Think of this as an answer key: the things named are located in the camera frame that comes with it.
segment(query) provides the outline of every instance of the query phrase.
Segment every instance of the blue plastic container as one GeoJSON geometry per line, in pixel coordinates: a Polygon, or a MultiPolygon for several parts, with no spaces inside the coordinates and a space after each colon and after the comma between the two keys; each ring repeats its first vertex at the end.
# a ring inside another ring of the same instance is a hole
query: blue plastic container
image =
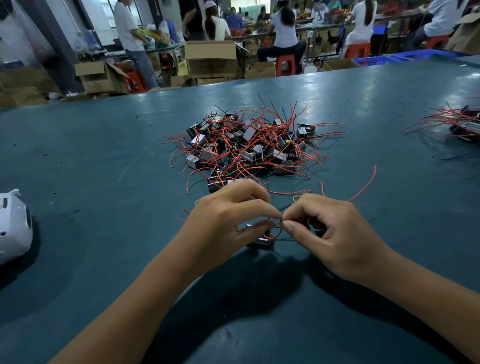
{"type": "Polygon", "coordinates": [[[389,57],[399,62],[405,62],[410,60],[424,60],[433,56],[434,54],[438,54],[440,56],[449,57],[449,58],[458,57],[456,53],[447,52],[444,50],[437,50],[437,49],[420,49],[420,50],[414,50],[412,52],[395,53],[395,54],[391,54],[389,57]]]}
{"type": "Polygon", "coordinates": [[[399,60],[391,58],[389,56],[377,56],[377,57],[366,57],[366,58],[356,58],[353,60],[355,63],[358,63],[362,67],[375,66],[378,64],[386,63],[397,63],[399,60]]]}

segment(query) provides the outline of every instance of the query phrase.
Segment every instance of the hat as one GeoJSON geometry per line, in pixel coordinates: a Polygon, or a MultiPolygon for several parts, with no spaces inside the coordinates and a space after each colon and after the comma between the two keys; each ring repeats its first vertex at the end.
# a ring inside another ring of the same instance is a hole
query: hat
{"type": "Polygon", "coordinates": [[[204,4],[205,9],[213,8],[214,6],[216,6],[216,4],[213,0],[207,0],[204,4]]]}

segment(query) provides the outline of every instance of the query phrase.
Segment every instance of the white t-shirt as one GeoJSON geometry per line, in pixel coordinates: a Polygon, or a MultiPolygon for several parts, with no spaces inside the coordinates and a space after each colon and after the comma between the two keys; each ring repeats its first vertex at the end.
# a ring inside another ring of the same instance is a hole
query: white t-shirt
{"type": "Polygon", "coordinates": [[[433,15],[430,23],[425,24],[423,30],[427,36],[442,36],[450,34],[455,22],[462,17],[468,0],[463,0],[457,9],[457,0],[433,0],[427,12],[433,15]]]}
{"type": "Polygon", "coordinates": [[[133,18],[130,9],[118,1],[113,10],[113,17],[115,18],[115,25],[117,26],[117,32],[123,49],[133,51],[145,50],[142,41],[130,33],[131,30],[138,29],[137,22],[133,18]]]}
{"type": "Polygon", "coordinates": [[[212,40],[225,40],[225,37],[230,36],[230,29],[228,28],[227,21],[222,18],[217,18],[216,16],[212,16],[212,20],[215,23],[215,39],[212,40]]]}
{"type": "Polygon", "coordinates": [[[283,25],[280,21],[280,11],[273,14],[270,19],[270,23],[275,27],[276,33],[273,45],[279,48],[293,47],[299,42],[297,40],[297,34],[295,33],[295,26],[283,25]]]}
{"type": "Polygon", "coordinates": [[[377,13],[377,2],[373,2],[373,16],[372,21],[365,25],[365,14],[367,7],[365,1],[359,2],[353,7],[352,15],[355,16],[355,28],[345,39],[345,44],[357,44],[363,42],[369,42],[373,35],[373,22],[375,21],[375,14],[377,13]]]}

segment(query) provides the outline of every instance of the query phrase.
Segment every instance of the white plastic object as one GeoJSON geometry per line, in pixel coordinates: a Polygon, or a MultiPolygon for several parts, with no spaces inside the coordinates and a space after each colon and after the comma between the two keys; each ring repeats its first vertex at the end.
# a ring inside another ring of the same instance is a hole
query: white plastic object
{"type": "Polygon", "coordinates": [[[32,244],[32,218],[17,189],[0,194],[0,265],[25,254],[32,244]]]}

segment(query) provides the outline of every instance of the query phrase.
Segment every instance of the hair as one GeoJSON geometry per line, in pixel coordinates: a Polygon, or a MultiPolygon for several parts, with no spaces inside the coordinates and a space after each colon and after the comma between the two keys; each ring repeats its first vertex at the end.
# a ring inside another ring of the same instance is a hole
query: hair
{"type": "Polygon", "coordinates": [[[372,22],[375,14],[373,13],[373,0],[365,0],[365,26],[368,26],[372,22]]]}
{"type": "Polygon", "coordinates": [[[218,7],[212,6],[211,8],[206,8],[205,16],[205,32],[210,40],[215,40],[215,22],[212,16],[218,16],[218,7]]]}
{"type": "Polygon", "coordinates": [[[288,0],[278,0],[276,6],[280,9],[280,21],[286,26],[295,26],[295,14],[288,7],[288,0]]]}

